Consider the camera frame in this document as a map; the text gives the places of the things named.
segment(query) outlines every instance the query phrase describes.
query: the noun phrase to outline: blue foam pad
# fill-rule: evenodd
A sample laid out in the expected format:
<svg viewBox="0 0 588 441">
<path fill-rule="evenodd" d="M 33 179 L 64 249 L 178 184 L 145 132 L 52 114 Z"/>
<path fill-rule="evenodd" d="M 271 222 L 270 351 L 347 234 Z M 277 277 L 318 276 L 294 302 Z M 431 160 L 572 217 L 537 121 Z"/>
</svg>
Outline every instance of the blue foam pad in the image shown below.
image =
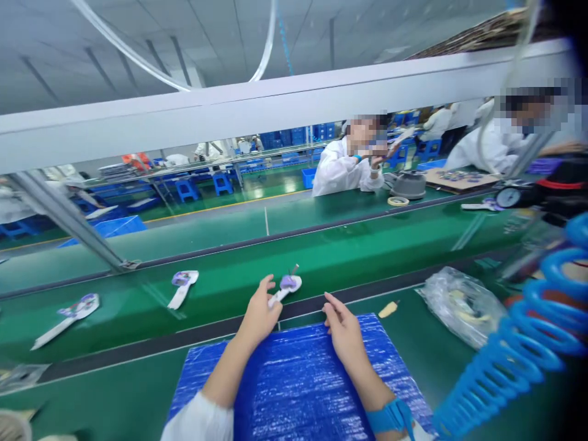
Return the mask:
<svg viewBox="0 0 588 441">
<path fill-rule="evenodd" d="M 433 433 L 431 410 L 380 321 L 374 314 L 358 319 L 375 371 Z M 169 420 L 202 389 L 226 346 L 190 349 Z M 322 323 L 270 334 L 257 348 L 236 397 L 234 429 L 235 440 L 375 439 Z"/>
</svg>

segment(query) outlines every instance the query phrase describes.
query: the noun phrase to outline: plastic bag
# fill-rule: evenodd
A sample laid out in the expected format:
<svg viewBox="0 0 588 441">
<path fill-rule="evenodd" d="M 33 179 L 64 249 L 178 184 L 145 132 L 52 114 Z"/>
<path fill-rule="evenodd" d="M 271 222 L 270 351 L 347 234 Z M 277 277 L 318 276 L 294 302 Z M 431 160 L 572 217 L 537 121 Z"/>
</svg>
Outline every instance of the plastic bag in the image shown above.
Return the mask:
<svg viewBox="0 0 588 441">
<path fill-rule="evenodd" d="M 429 277 L 419 294 L 445 326 L 474 349 L 486 344 L 507 313 L 482 282 L 450 266 Z"/>
</svg>

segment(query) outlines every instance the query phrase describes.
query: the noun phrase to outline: masking tape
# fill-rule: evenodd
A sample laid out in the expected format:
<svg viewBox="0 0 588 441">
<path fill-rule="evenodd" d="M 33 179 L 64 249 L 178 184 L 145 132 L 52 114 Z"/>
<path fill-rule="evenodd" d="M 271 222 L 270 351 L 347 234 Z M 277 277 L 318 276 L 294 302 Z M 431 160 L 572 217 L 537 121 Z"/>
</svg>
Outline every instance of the masking tape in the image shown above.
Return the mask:
<svg viewBox="0 0 588 441">
<path fill-rule="evenodd" d="M 388 205 L 391 206 L 407 206 L 408 204 L 409 200 L 401 196 L 392 196 L 391 198 L 388 198 Z"/>
</svg>

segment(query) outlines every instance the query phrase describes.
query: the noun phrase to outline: hand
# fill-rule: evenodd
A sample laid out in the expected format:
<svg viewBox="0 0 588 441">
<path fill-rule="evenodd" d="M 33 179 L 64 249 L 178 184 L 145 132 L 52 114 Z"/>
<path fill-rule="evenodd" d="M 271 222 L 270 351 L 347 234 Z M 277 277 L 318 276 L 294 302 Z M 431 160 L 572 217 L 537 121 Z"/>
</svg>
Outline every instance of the hand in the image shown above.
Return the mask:
<svg viewBox="0 0 588 441">
<path fill-rule="evenodd" d="M 322 311 L 326 314 L 325 326 L 333 337 L 333 347 L 348 373 L 357 369 L 371 369 L 371 364 L 363 345 L 360 323 L 343 302 L 325 293 L 328 303 Z"/>
<path fill-rule="evenodd" d="M 271 281 L 273 278 L 274 275 L 270 274 L 259 282 L 259 288 L 249 300 L 245 317 L 243 317 L 237 332 L 237 336 L 252 345 L 253 349 L 270 335 L 282 312 L 282 303 L 280 302 L 275 302 L 271 309 L 268 307 L 268 300 L 271 298 L 268 289 L 276 286 L 276 283 Z"/>
</svg>

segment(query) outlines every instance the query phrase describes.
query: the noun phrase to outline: coiled hose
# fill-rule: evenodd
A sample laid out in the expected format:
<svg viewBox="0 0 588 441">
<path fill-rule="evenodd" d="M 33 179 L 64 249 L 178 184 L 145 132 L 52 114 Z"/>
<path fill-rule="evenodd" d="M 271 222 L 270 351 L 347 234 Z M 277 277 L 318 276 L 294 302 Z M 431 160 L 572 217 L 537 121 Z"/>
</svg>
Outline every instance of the coiled hose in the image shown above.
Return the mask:
<svg viewBox="0 0 588 441">
<path fill-rule="evenodd" d="M 509 400 L 528 392 L 531 383 L 544 380 L 542 371 L 561 371 L 556 355 L 583 355 L 588 313 L 543 299 L 546 290 L 557 290 L 580 302 L 588 301 L 588 284 L 566 277 L 566 263 L 588 259 L 588 213 L 569 221 L 565 230 L 576 247 L 554 252 L 541 262 L 545 280 L 528 282 L 523 300 L 466 367 L 453 391 L 439 406 L 433 424 L 441 439 L 460 439 L 500 412 Z M 530 317 L 534 311 L 543 319 Z"/>
</svg>

